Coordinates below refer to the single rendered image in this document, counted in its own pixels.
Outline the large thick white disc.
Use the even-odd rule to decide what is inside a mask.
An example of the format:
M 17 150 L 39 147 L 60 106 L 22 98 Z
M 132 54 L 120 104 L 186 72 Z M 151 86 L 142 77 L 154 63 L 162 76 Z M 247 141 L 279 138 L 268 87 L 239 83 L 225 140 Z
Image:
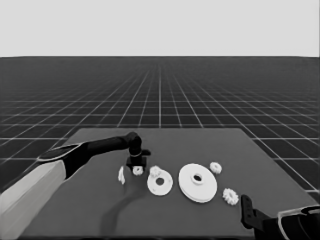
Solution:
M 200 164 L 184 165 L 179 171 L 178 182 L 183 194 L 197 203 L 211 201 L 218 190 L 215 176 Z

